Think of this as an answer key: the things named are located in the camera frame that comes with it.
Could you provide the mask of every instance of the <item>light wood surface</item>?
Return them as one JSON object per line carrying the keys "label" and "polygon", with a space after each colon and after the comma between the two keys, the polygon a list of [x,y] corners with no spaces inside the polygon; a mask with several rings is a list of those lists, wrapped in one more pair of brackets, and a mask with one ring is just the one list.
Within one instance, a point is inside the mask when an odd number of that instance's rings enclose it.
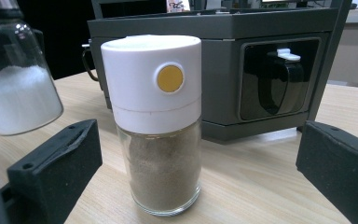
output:
{"label": "light wood surface", "polygon": [[[0,187],[6,168],[62,128],[97,119],[103,166],[89,182],[67,223],[349,223],[296,169],[301,133],[265,133],[218,145],[201,142],[201,193],[176,217],[153,217],[130,193],[112,113],[87,74],[56,80],[65,111],[31,133],[0,136]],[[328,85],[317,120],[358,136],[358,88]]]}

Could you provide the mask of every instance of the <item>black panel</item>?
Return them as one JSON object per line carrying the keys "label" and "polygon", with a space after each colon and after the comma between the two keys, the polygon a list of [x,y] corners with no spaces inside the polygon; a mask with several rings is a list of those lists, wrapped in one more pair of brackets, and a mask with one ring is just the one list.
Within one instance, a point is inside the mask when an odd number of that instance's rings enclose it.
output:
{"label": "black panel", "polygon": [[[319,39],[244,44],[240,116],[263,119],[305,111],[310,75]],[[299,62],[277,57],[277,49],[290,49]]]}

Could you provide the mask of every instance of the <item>spice grinder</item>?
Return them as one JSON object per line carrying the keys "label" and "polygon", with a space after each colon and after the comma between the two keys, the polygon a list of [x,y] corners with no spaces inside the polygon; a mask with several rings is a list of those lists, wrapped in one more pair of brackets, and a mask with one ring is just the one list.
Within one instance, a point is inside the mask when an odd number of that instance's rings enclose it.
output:
{"label": "spice grinder", "polygon": [[15,0],[0,0],[0,134],[25,133],[63,111],[43,52]]}
{"label": "spice grinder", "polygon": [[174,216],[200,192],[201,45],[137,35],[101,46],[134,201]]}

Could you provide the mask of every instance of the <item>dark background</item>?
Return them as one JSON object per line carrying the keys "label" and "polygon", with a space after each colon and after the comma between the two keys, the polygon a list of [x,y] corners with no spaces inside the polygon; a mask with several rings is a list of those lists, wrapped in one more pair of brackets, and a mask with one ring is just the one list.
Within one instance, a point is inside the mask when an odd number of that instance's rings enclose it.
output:
{"label": "dark background", "polygon": [[[165,1],[105,4],[102,11],[105,18],[165,12]],[[25,22],[43,32],[46,61],[53,78],[86,71],[81,46],[90,39],[87,21],[95,19],[91,0],[18,0],[18,3]],[[87,56],[92,69],[92,58]]]}

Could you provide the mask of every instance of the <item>white plastic lid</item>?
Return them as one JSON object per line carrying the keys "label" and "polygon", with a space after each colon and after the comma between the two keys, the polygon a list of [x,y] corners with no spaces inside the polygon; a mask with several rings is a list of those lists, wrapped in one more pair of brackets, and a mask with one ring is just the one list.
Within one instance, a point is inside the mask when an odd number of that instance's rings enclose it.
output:
{"label": "white plastic lid", "polygon": [[101,46],[115,121],[134,133],[169,133],[201,113],[201,44],[193,36],[137,35]]}

